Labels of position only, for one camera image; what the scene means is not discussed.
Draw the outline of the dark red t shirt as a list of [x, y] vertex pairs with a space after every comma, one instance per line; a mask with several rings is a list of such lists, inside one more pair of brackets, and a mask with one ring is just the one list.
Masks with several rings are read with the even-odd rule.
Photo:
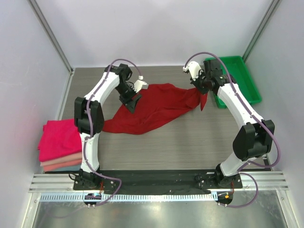
[[200, 107], [203, 110], [208, 95], [198, 89], [182, 89], [172, 84], [152, 84], [141, 90], [142, 97], [131, 113], [121, 105], [113, 118], [106, 120], [106, 133], [140, 135], [158, 129], [189, 111]]

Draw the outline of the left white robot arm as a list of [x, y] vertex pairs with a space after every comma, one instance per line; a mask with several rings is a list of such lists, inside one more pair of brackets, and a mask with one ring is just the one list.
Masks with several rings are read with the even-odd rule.
[[98, 142], [104, 127], [103, 104], [113, 90], [119, 93], [119, 100], [130, 113], [141, 98], [140, 91], [148, 84], [140, 75], [133, 83], [129, 79], [132, 70], [127, 64], [109, 65], [94, 88], [74, 102], [74, 125], [81, 139], [82, 162], [74, 178], [74, 190], [95, 190], [101, 186], [103, 177], [99, 173]]

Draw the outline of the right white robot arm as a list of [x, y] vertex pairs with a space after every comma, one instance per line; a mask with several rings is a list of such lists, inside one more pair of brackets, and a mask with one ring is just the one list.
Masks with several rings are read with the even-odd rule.
[[270, 152], [275, 125], [257, 114], [241, 93], [235, 79], [224, 73], [220, 66], [221, 62], [216, 59], [204, 61], [203, 67], [191, 61], [183, 71], [190, 73], [191, 84], [202, 94], [212, 91], [225, 103], [239, 128], [232, 143], [233, 152], [217, 165], [213, 178], [217, 187], [229, 188], [237, 180], [240, 168]]

